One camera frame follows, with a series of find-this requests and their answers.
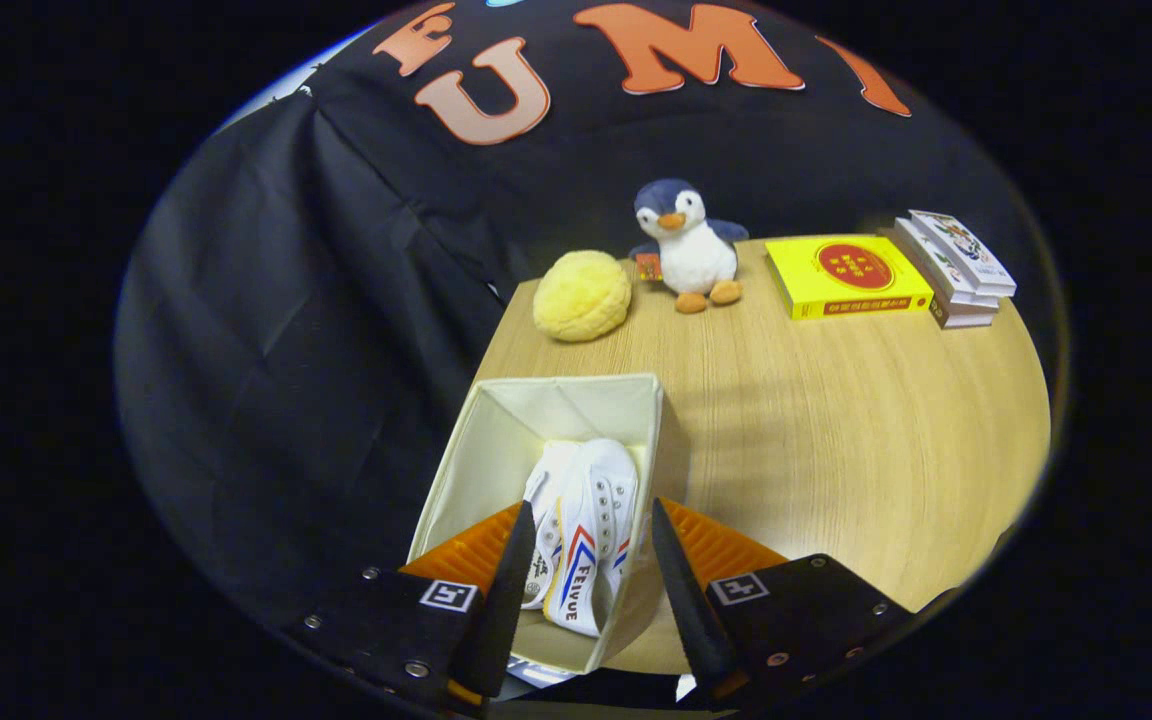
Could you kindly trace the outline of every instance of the orange letter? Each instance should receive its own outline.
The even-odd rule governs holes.
[[[447,32],[452,28],[452,18],[446,13],[454,8],[456,3],[435,5],[434,8],[425,10],[412,22],[403,25],[397,32],[385,38],[371,54],[387,53],[400,63],[399,76],[407,77],[420,69],[422,65],[429,62],[433,55],[442,53],[444,47],[452,45],[452,36],[430,37],[434,32]]]
[[[492,68],[513,91],[517,101],[506,113],[484,114],[461,86],[465,75],[460,70],[452,70],[422,88],[416,94],[416,104],[433,109],[452,135],[470,145],[495,145],[521,136],[550,111],[550,89],[522,58],[524,45],[521,37],[511,37],[473,59],[475,68]]]
[[[895,92],[892,92],[892,88],[887,86],[887,81],[884,81],[881,74],[864,58],[850,53],[850,51],[844,50],[844,47],[838,46],[834,41],[828,41],[826,38],[817,36],[817,40],[823,41],[823,44],[828,45],[842,60],[846,61],[847,67],[851,68],[851,73],[856,73],[856,78],[861,79],[861,97],[869,100],[870,105],[874,108],[882,108],[888,111],[888,113],[900,115],[901,118],[910,118],[910,111],[905,107],[904,103],[900,101]]]
[[[660,65],[657,53],[682,65],[692,76],[714,85],[723,50],[732,56],[732,78],[751,88],[803,90],[803,78],[790,73],[758,32],[753,15],[717,5],[692,5],[691,26],[684,29],[635,5],[600,5],[573,15],[576,24],[596,26],[616,47],[630,77],[628,94],[679,90],[681,74]]]

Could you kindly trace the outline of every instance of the penguin plush toy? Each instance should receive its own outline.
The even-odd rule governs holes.
[[[680,313],[699,313],[708,304],[727,305],[740,300],[736,282],[736,247],[749,232],[741,225],[705,217],[705,202],[696,188],[681,179],[658,179],[634,199],[639,227],[655,242],[630,251],[630,258],[650,252],[660,256],[660,276],[679,294]]]

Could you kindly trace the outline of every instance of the white storage box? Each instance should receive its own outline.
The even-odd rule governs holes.
[[[646,629],[664,593],[650,541],[654,497],[684,498],[687,445],[652,374],[520,378],[477,382],[452,431],[408,561],[522,500],[547,441],[616,439],[639,470],[626,578],[599,638],[522,611],[513,654],[567,673],[590,673]],[[654,470],[666,470],[660,478]]]

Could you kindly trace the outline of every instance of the feiyue shoe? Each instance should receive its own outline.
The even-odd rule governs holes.
[[[562,628],[598,637],[620,588],[628,552],[632,502],[621,500],[621,507],[616,507],[614,498],[634,497],[634,460],[613,439],[582,444],[567,465],[562,488],[556,511],[562,551],[545,597],[545,617]],[[616,510],[622,511],[623,529],[617,529]]]
[[[579,444],[555,441],[545,445],[540,461],[536,462],[522,498],[531,502],[531,518],[536,526],[536,551],[526,568],[526,582],[522,591],[522,609],[538,611],[545,602],[545,592],[553,582],[558,553],[562,551],[562,538],[558,532],[558,516],[554,507],[562,495],[562,478],[568,462]]]

